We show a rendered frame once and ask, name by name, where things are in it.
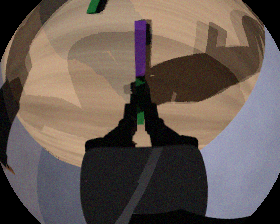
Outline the purple rod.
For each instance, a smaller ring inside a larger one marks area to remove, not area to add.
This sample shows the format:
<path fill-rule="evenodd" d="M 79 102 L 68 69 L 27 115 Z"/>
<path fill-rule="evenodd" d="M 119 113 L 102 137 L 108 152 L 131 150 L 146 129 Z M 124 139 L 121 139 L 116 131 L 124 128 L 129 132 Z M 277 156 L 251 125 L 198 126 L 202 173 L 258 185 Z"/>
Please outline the purple rod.
<path fill-rule="evenodd" d="M 135 76 L 145 76 L 146 21 L 135 21 Z"/>

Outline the green rod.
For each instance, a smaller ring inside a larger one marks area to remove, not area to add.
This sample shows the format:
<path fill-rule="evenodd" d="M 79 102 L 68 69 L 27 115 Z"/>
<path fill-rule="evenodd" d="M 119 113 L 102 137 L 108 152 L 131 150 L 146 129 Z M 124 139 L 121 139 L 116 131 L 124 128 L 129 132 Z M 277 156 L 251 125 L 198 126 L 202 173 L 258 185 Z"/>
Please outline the green rod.
<path fill-rule="evenodd" d="M 137 124 L 144 125 L 145 76 L 136 76 Z"/>
<path fill-rule="evenodd" d="M 99 13 L 104 0 L 91 0 L 89 7 L 87 9 L 87 14 L 96 14 Z"/>

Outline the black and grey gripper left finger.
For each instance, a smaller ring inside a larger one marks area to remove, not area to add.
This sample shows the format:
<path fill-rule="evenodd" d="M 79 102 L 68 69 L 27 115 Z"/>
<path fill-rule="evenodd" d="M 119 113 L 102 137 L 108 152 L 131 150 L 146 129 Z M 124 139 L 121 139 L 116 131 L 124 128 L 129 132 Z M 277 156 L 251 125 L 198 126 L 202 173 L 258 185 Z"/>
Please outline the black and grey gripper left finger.
<path fill-rule="evenodd" d="M 129 108 L 130 105 L 130 108 Z M 90 139 L 85 142 L 85 152 L 93 147 L 132 147 L 133 136 L 137 131 L 137 100 L 131 94 L 130 103 L 125 104 L 124 116 L 118 126 L 104 137 Z M 129 144 L 130 141 L 130 144 Z M 114 146 L 113 146 L 114 145 Z"/>

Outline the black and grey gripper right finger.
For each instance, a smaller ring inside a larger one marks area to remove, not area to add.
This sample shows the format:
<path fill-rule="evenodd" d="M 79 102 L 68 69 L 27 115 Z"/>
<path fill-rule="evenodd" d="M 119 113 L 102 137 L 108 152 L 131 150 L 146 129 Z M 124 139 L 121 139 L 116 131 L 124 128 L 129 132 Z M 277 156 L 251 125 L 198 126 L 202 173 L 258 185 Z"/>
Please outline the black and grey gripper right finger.
<path fill-rule="evenodd" d="M 158 116 L 156 103 L 151 103 L 150 93 L 145 94 L 144 120 L 145 131 L 150 135 L 151 146 L 190 144 L 198 148 L 197 138 L 179 135 L 165 125 L 163 119 Z"/>

